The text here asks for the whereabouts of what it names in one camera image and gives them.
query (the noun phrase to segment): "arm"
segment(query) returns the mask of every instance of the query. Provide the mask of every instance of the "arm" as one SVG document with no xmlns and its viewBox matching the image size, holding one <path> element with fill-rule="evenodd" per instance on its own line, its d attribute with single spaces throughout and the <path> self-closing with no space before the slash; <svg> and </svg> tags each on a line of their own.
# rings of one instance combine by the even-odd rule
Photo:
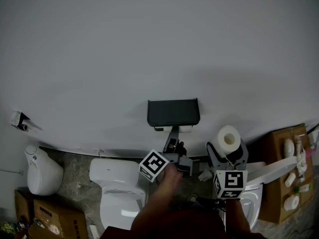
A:
<svg viewBox="0 0 319 239">
<path fill-rule="evenodd" d="M 230 236 L 250 233 L 250 226 L 239 200 L 226 200 L 226 231 Z"/>
<path fill-rule="evenodd" d="M 132 231 L 147 234 L 156 227 L 158 220 L 167 213 L 168 205 L 182 176 L 183 173 L 178 172 L 173 164 L 165 168 L 164 178 L 158 189 L 134 219 L 131 227 Z"/>
</svg>

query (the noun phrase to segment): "toilet seat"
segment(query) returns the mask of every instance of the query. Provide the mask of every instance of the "toilet seat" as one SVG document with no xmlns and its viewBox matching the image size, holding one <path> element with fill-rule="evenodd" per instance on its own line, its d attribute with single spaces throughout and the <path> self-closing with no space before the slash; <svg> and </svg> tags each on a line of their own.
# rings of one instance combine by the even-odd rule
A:
<svg viewBox="0 0 319 239">
<path fill-rule="evenodd" d="M 250 229 L 255 225 L 262 200 L 263 183 L 270 183 L 290 172 L 297 165 L 297 157 L 289 157 L 265 165 L 264 162 L 247 164 L 248 179 L 245 191 L 241 194 L 241 205 Z"/>
<path fill-rule="evenodd" d="M 125 194 L 106 194 L 102 196 L 100 216 L 103 227 L 108 226 L 130 230 L 134 218 L 139 213 L 141 206 L 136 197 Z"/>
</svg>

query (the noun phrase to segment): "toilet bowl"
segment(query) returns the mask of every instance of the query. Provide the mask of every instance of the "toilet bowl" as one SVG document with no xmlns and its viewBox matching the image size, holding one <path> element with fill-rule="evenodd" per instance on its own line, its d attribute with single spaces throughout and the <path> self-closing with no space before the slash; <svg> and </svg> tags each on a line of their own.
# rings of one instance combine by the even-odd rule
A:
<svg viewBox="0 0 319 239">
<path fill-rule="evenodd" d="M 29 165 L 27 184 L 30 192 L 40 196 L 56 193 L 62 183 L 63 168 L 34 145 L 27 146 L 24 154 Z"/>
<path fill-rule="evenodd" d="M 90 180 L 102 188 L 100 216 L 103 227 L 130 230 L 144 207 L 149 190 L 139 164 L 127 160 L 95 158 L 90 165 Z"/>
<path fill-rule="evenodd" d="M 266 165 L 265 162 L 247 163 L 248 179 L 240 196 L 244 215 L 252 229 L 258 219 L 263 194 L 263 184 L 270 183 L 290 172 L 297 165 L 297 157 L 289 157 Z"/>
</svg>

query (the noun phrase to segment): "person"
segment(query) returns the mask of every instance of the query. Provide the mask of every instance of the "person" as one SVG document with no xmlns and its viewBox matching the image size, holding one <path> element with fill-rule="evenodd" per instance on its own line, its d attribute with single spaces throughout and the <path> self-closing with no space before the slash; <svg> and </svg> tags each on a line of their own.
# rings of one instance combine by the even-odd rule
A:
<svg viewBox="0 0 319 239">
<path fill-rule="evenodd" d="M 101 239 L 262 239 L 250 231 L 239 200 L 226 200 L 226 231 L 219 214 L 194 203 L 191 208 L 169 212 L 168 206 L 182 179 L 174 164 L 164 169 L 164 177 L 157 190 L 135 217 L 130 231 L 107 227 Z"/>
</svg>

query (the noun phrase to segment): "cardboard box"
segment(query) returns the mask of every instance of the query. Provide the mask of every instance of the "cardboard box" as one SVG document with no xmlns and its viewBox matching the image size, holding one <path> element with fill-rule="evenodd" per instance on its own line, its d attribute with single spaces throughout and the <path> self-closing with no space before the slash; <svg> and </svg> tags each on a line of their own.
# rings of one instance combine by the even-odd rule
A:
<svg viewBox="0 0 319 239">
<path fill-rule="evenodd" d="M 60 239 L 48 229 L 43 229 L 37 224 L 33 223 L 28 230 L 29 239 Z"/>
<path fill-rule="evenodd" d="M 33 200 L 35 199 L 35 197 L 35 195 L 28 192 L 23 192 L 19 190 L 14 191 L 14 204 L 17 221 L 19 221 L 20 217 L 23 216 L 29 223 L 29 225 L 33 223 Z"/>
<path fill-rule="evenodd" d="M 269 165 L 284 159 L 284 141 L 285 139 L 290 138 L 293 142 L 295 142 L 295 134 L 301 137 L 304 149 L 308 149 L 310 146 L 305 124 L 301 124 L 299 126 L 272 131 L 253 143 L 248 148 L 248 162 L 252 163 L 263 161 Z M 297 168 L 291 172 L 294 172 L 298 176 Z M 296 179 L 291 187 L 287 188 L 285 186 L 285 180 L 287 179 L 288 175 L 289 173 L 271 183 L 264 184 L 263 198 L 258 216 L 259 219 L 273 223 L 280 223 L 297 212 L 299 208 L 304 206 L 313 198 L 314 181 L 313 163 L 311 157 L 307 159 L 307 170 L 305 172 L 306 180 L 300 186 L 309 183 L 311 184 L 312 189 L 310 189 L 308 192 L 298 194 L 300 197 L 299 206 L 292 211 L 286 211 L 284 209 L 284 202 L 288 197 L 294 194 L 294 189 L 299 185 Z"/>
<path fill-rule="evenodd" d="M 87 239 L 83 212 L 55 203 L 34 200 L 34 215 L 56 237 L 64 239 Z"/>
</svg>

